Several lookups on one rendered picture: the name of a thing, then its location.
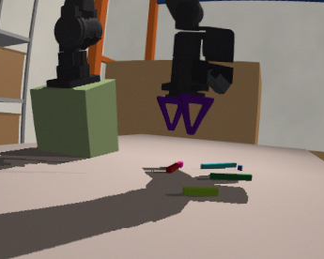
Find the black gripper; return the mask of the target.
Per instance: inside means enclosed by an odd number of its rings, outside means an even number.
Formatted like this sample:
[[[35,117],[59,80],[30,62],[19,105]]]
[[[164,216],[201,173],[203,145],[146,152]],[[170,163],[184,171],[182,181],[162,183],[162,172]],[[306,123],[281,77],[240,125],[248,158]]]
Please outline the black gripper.
[[[208,91],[209,84],[192,82],[193,58],[195,56],[176,56],[172,61],[171,82],[162,84],[162,90],[169,91],[165,97],[157,97],[157,101],[162,110],[162,114],[168,130],[175,130],[181,114],[187,134],[194,135],[202,119],[214,102],[214,98],[205,97],[205,93],[197,91]],[[191,88],[192,86],[192,88]],[[188,91],[180,91],[188,90]],[[171,124],[165,103],[177,104],[177,111]],[[201,110],[191,126],[189,103],[201,104]]]

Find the turquoise rod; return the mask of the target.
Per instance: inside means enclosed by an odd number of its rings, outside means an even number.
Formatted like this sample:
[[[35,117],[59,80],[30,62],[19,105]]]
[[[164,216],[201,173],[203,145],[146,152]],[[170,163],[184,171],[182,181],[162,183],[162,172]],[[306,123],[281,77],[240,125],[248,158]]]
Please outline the turquoise rod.
[[[217,168],[232,168],[232,167],[237,167],[237,164],[235,162],[201,164],[201,169],[217,169]]]

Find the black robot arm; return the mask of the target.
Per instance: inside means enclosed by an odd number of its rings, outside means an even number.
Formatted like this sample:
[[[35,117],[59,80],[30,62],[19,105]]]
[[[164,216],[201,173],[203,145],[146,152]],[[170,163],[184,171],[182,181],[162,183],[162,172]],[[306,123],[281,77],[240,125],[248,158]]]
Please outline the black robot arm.
[[[176,21],[175,29],[206,31],[177,32],[173,57],[191,55],[200,58],[203,39],[202,53],[206,61],[193,58],[192,82],[209,84],[216,93],[224,94],[233,83],[233,68],[208,61],[234,62],[234,32],[199,26],[204,11],[198,0],[165,0],[165,4]],[[54,37],[59,44],[57,78],[47,80],[47,87],[72,88],[100,82],[100,75],[90,74],[84,50],[96,44],[101,36],[102,26],[97,19],[94,0],[65,0],[61,17],[54,26]]]

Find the lime green rod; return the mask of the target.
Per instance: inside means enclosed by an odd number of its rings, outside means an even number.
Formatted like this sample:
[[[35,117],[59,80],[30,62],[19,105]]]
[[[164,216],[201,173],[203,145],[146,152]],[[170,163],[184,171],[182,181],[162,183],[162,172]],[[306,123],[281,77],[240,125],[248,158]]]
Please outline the lime green rod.
[[[218,196],[218,188],[183,187],[183,195]]]

